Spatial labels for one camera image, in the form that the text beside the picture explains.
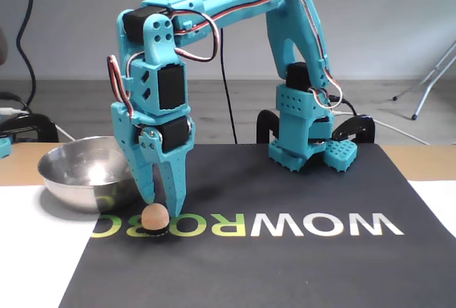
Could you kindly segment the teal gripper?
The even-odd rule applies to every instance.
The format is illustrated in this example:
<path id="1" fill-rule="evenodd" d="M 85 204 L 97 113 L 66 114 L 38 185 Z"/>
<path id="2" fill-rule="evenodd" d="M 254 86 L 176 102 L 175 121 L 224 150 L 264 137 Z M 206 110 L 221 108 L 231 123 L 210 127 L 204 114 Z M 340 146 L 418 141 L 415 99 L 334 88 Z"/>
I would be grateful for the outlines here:
<path id="1" fill-rule="evenodd" d="M 164 115 L 134 111 L 130 118 L 122 103 L 111 105 L 115 139 L 128 161 L 142 199 L 154 203 L 153 168 L 159 168 L 170 216 L 179 216 L 187 193 L 187 154 L 194 148 L 195 135 L 190 109 Z"/>

